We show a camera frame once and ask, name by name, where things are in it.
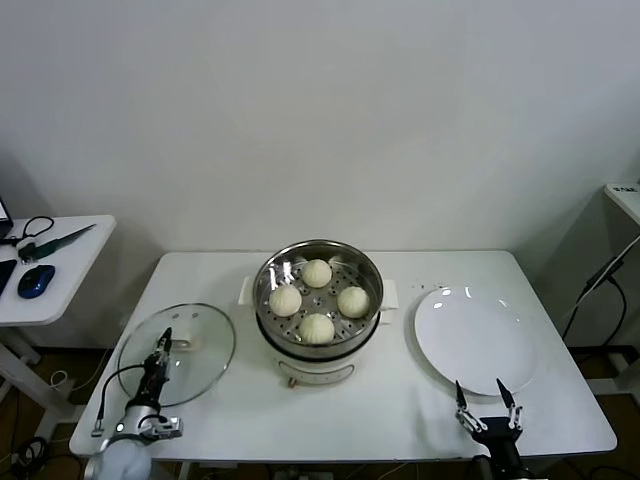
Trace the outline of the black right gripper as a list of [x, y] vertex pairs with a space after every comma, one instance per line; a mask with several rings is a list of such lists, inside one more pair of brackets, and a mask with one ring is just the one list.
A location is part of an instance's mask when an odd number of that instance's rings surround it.
[[456, 386], [456, 419], [461, 426], [472, 433], [472, 439], [485, 446], [492, 458], [519, 458], [516, 443], [523, 427], [522, 407], [514, 399], [512, 392], [497, 379], [501, 398], [508, 410], [508, 417], [475, 417], [468, 408], [466, 397], [458, 381]]

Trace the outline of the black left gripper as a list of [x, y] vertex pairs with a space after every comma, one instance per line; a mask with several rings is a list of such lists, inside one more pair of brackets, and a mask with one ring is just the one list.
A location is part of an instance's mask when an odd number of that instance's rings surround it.
[[139, 384], [139, 399], [158, 403], [164, 384], [168, 381], [169, 354], [172, 347], [172, 328], [168, 327], [156, 342], [153, 354], [143, 363], [144, 373]]

